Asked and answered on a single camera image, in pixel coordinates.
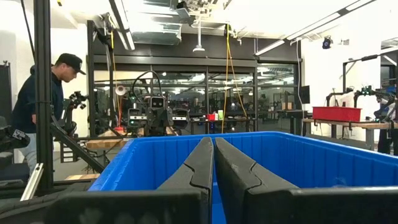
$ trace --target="black baseball cap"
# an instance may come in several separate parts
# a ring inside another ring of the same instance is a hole
[[[76,72],[80,72],[83,75],[86,75],[85,72],[81,70],[81,65],[83,61],[74,54],[63,53],[57,60],[57,63],[65,63],[71,66]]]

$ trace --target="red plastic bin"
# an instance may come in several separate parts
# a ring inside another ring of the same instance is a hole
[[[329,121],[361,121],[361,109],[339,106],[314,106],[312,118]]]

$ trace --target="blue plastic bin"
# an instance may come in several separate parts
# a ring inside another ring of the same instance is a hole
[[[205,136],[225,138],[300,188],[398,185],[398,157],[291,134],[255,132],[129,141],[89,190],[155,190]],[[213,223],[225,223],[217,183],[213,184]]]

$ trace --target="navy jacket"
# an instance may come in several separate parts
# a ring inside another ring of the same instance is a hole
[[[30,68],[30,74],[31,76],[19,90],[17,103],[12,111],[12,126],[25,133],[36,133],[36,125],[32,122],[32,115],[36,114],[35,66]],[[53,73],[51,91],[54,116],[59,120],[63,111],[62,82]]]

